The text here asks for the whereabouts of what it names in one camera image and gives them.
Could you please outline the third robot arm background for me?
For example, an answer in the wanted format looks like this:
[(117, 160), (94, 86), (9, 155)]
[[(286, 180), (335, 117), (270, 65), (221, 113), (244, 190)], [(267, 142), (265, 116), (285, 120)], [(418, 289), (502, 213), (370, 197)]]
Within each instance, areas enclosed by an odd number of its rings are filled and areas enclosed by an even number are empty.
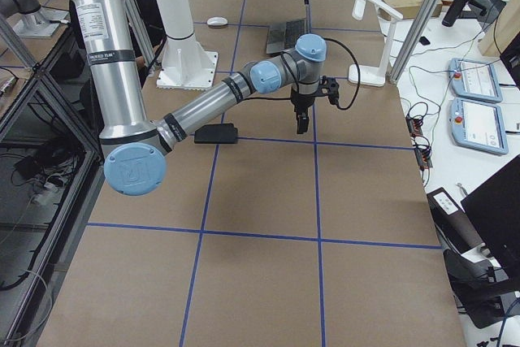
[(19, 14), (13, 30), (22, 38), (50, 38), (61, 25), (69, 23), (68, 11), (43, 7), (39, 0), (1, 0), (1, 15), (8, 19)]

